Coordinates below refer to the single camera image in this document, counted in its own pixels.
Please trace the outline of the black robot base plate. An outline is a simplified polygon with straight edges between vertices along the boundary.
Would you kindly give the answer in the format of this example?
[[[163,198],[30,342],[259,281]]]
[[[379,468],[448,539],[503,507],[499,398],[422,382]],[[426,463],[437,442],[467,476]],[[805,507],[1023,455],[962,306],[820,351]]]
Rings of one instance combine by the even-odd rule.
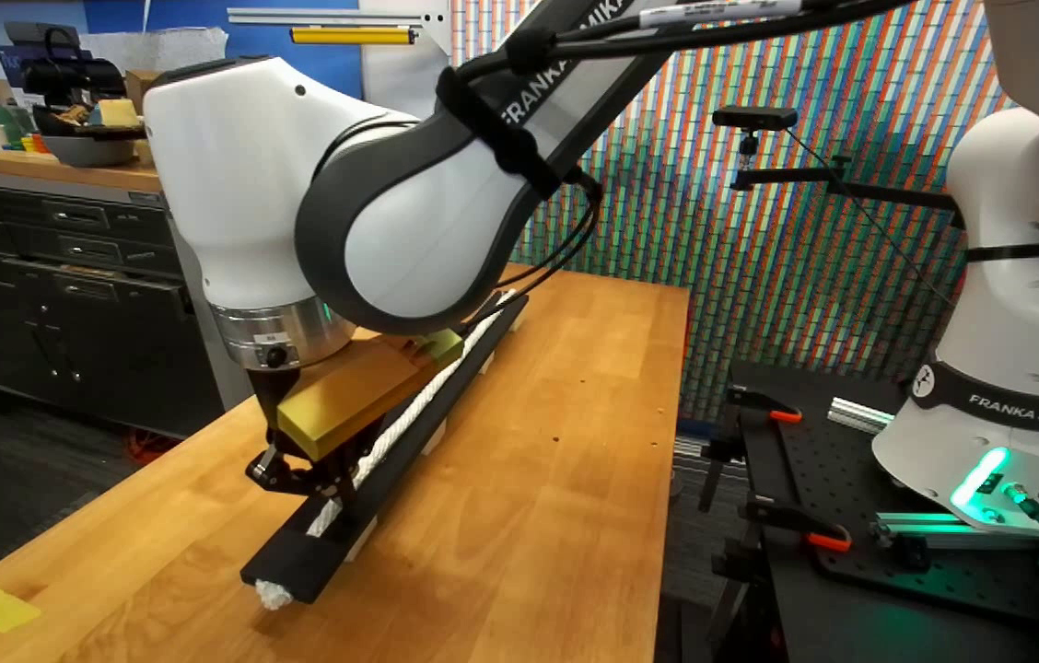
[[[873,459],[870,439],[828,421],[836,398],[896,414],[896,382],[738,366],[733,387],[801,414],[771,422],[739,406],[752,491],[798,503],[849,535],[847,552],[762,527],[766,578],[752,593],[771,616],[766,649],[783,663],[1039,663],[1039,565],[1019,549],[913,540],[883,513],[930,513]]]

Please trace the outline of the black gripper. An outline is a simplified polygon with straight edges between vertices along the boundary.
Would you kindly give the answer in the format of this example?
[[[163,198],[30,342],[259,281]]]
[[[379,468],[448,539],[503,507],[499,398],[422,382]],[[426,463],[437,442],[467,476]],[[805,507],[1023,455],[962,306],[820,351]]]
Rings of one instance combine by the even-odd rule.
[[[353,476],[353,454],[337,449],[310,459],[276,422],[276,406],[298,387],[298,367],[250,372],[250,389],[266,421],[266,449],[248,463],[248,477],[273,495],[329,495]]]

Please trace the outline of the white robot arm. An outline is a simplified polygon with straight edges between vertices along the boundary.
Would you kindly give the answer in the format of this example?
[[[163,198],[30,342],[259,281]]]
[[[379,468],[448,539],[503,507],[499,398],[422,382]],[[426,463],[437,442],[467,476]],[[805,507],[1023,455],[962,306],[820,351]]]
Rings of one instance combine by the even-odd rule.
[[[665,55],[902,4],[536,0],[499,47],[437,75],[426,119],[266,55],[164,75],[143,125],[212,310],[329,306],[417,335],[478,310],[532,207]],[[971,527],[1039,535],[1039,0],[980,4],[1009,103],[951,152],[962,295],[873,455]]]

